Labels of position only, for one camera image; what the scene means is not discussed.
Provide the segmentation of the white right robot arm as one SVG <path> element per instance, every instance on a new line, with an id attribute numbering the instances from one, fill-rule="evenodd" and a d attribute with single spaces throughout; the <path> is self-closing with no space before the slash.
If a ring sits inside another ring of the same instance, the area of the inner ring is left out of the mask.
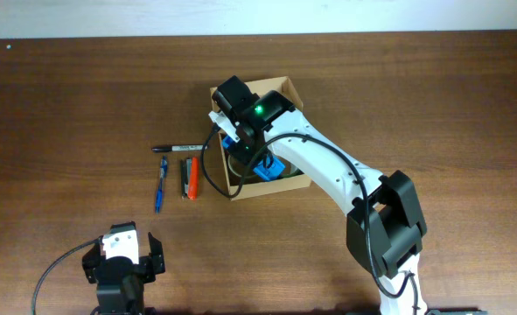
<path id="1" fill-rule="evenodd" d="M 346 246 L 371 275 L 381 314 L 431 314 L 423 301 L 418 263 L 427 225 L 413 181 L 362 164 L 318 132 L 295 101 L 278 90 L 251 91 L 233 76 L 212 92 L 213 133 L 245 170 L 278 182 L 292 164 L 322 188 L 346 217 Z"/>

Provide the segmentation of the black marker pen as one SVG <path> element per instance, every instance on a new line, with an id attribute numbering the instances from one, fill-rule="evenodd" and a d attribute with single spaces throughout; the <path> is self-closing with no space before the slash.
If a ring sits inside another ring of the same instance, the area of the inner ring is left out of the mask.
<path id="1" fill-rule="evenodd" d="M 201 151 L 206 150 L 207 146 L 203 144 L 182 144 L 182 145 L 161 145 L 151 148 L 153 153 L 168 153 L 176 151 Z"/>

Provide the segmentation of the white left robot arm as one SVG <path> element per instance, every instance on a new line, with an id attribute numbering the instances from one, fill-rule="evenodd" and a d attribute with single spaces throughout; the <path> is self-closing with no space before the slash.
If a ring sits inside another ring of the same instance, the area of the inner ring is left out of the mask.
<path id="1" fill-rule="evenodd" d="M 96 284 L 100 314 L 156 314 L 143 299 L 143 286 L 165 272 L 161 241 L 148 234 L 150 253 L 139 255 L 134 223 L 114 225 L 94 240 L 82 257 L 82 268 L 91 284 Z"/>

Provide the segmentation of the blue plastic case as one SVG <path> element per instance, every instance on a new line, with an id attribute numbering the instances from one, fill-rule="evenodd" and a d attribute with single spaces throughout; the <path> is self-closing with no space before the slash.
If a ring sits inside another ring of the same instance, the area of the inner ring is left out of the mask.
<path id="1" fill-rule="evenodd" d="M 235 144 L 235 141 L 231 137 L 225 136 L 221 144 L 229 153 L 229 147 L 231 144 Z M 265 181 L 278 179 L 284 170 L 285 164 L 279 158 L 274 157 L 268 149 L 265 149 L 252 164 L 252 171 Z"/>

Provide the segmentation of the blue ballpoint pen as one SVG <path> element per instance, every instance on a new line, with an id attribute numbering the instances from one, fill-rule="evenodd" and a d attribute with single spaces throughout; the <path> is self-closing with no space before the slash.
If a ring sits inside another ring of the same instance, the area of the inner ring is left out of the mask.
<path id="1" fill-rule="evenodd" d="M 159 178 L 158 178 L 158 186 L 156 191 L 156 200 L 155 200 L 155 213 L 159 214 L 163 205 L 163 197 L 164 197 L 164 180 L 166 178 L 168 171 L 168 160 L 166 156 L 162 156 L 159 166 Z"/>

